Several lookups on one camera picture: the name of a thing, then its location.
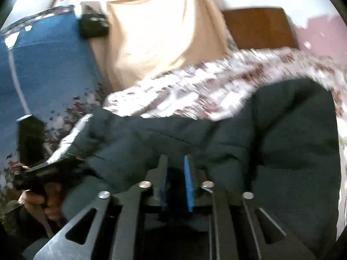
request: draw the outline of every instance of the floral blanket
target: floral blanket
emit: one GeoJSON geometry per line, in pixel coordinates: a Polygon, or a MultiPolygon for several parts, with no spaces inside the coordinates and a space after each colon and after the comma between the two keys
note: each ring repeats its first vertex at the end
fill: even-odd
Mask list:
{"type": "Polygon", "coordinates": [[[333,94],[340,142],[338,236],[346,226],[347,66],[299,50],[240,50],[229,57],[168,71],[110,94],[105,109],[120,116],[185,116],[221,120],[235,115],[260,86],[309,77],[333,94]]]}

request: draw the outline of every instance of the black device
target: black device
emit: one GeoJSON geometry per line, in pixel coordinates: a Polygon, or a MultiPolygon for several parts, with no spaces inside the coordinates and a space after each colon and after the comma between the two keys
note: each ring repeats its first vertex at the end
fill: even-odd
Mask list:
{"type": "Polygon", "coordinates": [[[84,11],[79,19],[79,33],[82,38],[106,36],[109,32],[107,16],[98,13],[91,6],[85,5],[84,11]]]}
{"type": "Polygon", "coordinates": [[[44,128],[44,123],[32,114],[17,119],[19,159],[29,168],[44,162],[44,128]]]}
{"type": "Polygon", "coordinates": [[[32,190],[46,196],[44,185],[48,182],[59,182],[66,187],[71,187],[84,175],[78,169],[83,162],[76,156],[60,159],[54,163],[41,163],[38,166],[25,170],[14,176],[13,186],[17,190],[32,190]]]}
{"type": "Polygon", "coordinates": [[[195,169],[190,156],[178,179],[167,163],[161,156],[158,167],[126,192],[100,192],[34,260],[316,259],[252,193],[225,192],[195,169]],[[186,192],[181,208],[186,214],[179,217],[171,216],[182,205],[177,203],[182,196],[170,191],[177,181],[184,181],[179,183],[186,192]],[[145,229],[150,215],[159,217],[162,228],[145,229]],[[191,230],[187,224],[194,219],[207,229],[191,230]]]}

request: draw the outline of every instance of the black pouch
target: black pouch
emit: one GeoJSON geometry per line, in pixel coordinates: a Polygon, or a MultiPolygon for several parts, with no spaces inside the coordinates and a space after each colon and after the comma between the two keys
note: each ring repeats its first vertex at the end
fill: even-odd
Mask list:
{"type": "Polygon", "coordinates": [[[96,12],[91,6],[85,5],[84,13],[79,19],[79,33],[83,39],[105,36],[109,32],[106,15],[96,12]]]}

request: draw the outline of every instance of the person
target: person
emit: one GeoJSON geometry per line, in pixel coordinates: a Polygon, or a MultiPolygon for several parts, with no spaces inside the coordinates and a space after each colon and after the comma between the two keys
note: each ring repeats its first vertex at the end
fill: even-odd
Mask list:
{"type": "Polygon", "coordinates": [[[51,238],[65,224],[62,185],[49,182],[44,188],[46,197],[26,190],[6,205],[4,227],[20,252],[40,238],[51,238]]]}

